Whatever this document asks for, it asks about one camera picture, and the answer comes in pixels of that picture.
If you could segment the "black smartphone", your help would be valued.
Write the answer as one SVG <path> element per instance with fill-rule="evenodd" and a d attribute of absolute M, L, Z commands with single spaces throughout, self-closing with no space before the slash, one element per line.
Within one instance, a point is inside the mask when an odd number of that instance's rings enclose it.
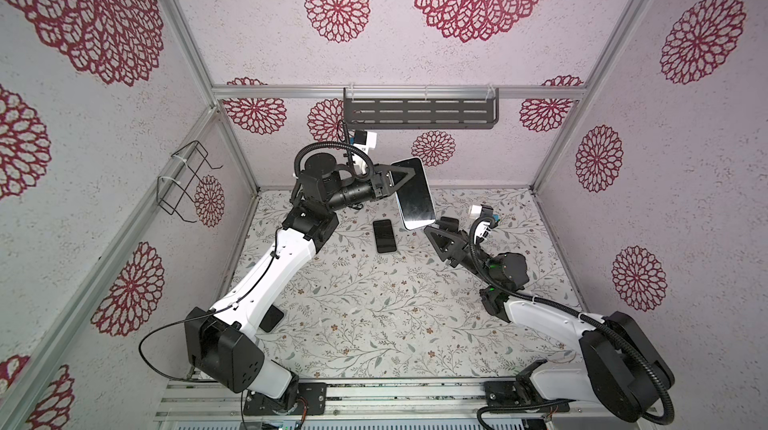
<path fill-rule="evenodd" d="M 432 224 L 436 213 L 422 160 L 412 157 L 394 165 L 415 170 L 415 175 L 396 193 L 403 226 L 407 230 L 416 230 Z"/>

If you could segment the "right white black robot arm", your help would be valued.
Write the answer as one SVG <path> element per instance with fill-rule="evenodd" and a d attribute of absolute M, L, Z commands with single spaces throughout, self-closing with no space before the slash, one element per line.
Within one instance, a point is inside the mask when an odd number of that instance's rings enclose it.
<path fill-rule="evenodd" d="M 585 402 L 597 403 L 627 423 L 671 424 L 675 377 L 638 323 L 620 311 L 585 313 L 525 293 L 525 255 L 492 256 L 481 246 L 497 224 L 494 214 L 485 214 L 462 230 L 457 219 L 444 217 L 424 233 L 441 261 L 462 266 L 483 282 L 479 295 L 490 316 L 542 332 L 579 360 L 557 364 L 539 359 L 509 380 L 485 384 L 486 404 L 476 413 L 478 423 L 487 428 L 485 417 L 491 413 L 546 413 Z"/>

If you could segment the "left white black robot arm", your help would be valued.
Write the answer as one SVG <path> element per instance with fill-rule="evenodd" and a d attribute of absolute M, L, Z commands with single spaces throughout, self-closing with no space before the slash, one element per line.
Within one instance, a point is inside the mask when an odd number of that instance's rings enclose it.
<path fill-rule="evenodd" d="M 331 239 L 338 210 L 392 195 L 421 183 L 423 165 L 414 157 L 394 164 L 376 164 L 368 154 L 343 142 L 338 148 L 358 156 L 362 174 L 331 154 L 332 142 L 304 147 L 294 159 L 296 184 L 291 209 L 276 228 L 268 252 L 251 271 L 211 308 L 193 308 L 184 319 L 189 363 L 234 393 L 254 393 L 281 412 L 299 399 L 296 373 L 265 357 L 256 333 L 293 276 Z"/>

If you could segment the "black phone centre left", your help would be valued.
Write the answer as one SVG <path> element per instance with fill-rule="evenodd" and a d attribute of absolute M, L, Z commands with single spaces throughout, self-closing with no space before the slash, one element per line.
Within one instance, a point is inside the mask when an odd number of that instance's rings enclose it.
<path fill-rule="evenodd" d="M 390 219 L 375 220 L 372 223 L 376 251 L 379 254 L 389 254 L 397 251 L 397 242 Z"/>

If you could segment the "black phone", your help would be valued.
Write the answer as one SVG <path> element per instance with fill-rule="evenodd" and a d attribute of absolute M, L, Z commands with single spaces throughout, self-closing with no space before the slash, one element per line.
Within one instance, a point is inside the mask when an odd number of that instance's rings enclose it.
<path fill-rule="evenodd" d="M 375 220 L 372 223 L 376 251 L 379 254 L 389 254 L 397 251 L 397 242 L 390 219 Z"/>
<path fill-rule="evenodd" d="M 264 317 L 262 318 L 259 329 L 265 333 L 271 333 L 284 319 L 285 313 L 277 308 L 275 305 L 271 305 Z"/>

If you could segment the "black phone bottom left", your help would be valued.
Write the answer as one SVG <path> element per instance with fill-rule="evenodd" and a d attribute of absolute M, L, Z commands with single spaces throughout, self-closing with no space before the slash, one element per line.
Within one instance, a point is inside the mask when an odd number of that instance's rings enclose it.
<path fill-rule="evenodd" d="M 259 329 L 265 333 L 271 333 L 284 319 L 285 313 L 277 308 L 275 305 L 271 305 L 264 317 L 262 318 Z"/>

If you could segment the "grey slotted wall shelf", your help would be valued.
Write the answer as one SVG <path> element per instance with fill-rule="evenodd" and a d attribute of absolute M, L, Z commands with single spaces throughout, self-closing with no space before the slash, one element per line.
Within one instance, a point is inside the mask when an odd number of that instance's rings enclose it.
<path fill-rule="evenodd" d="M 496 89 L 484 96 L 358 96 L 343 90 L 343 117 L 355 130 L 486 130 L 500 120 Z"/>

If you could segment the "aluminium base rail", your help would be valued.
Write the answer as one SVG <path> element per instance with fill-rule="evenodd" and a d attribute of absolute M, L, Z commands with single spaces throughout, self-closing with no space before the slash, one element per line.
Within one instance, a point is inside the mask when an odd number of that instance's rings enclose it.
<path fill-rule="evenodd" d="M 490 378 L 304 379 L 299 394 L 312 409 L 309 421 L 365 419 L 474 419 L 499 396 L 485 389 Z M 170 383 L 152 420 L 238 423 L 253 398 L 212 383 Z"/>

